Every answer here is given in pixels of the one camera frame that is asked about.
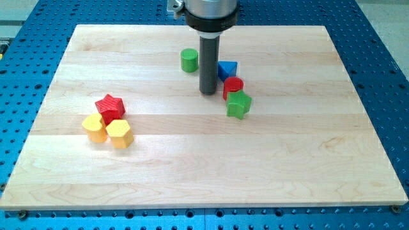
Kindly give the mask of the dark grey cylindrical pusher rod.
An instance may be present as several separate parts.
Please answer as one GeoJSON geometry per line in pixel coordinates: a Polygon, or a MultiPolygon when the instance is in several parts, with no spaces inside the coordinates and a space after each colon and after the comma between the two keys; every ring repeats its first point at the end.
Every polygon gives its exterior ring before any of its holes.
{"type": "Polygon", "coordinates": [[[204,95],[213,95],[217,88],[219,37],[199,42],[199,90],[204,95]]]}

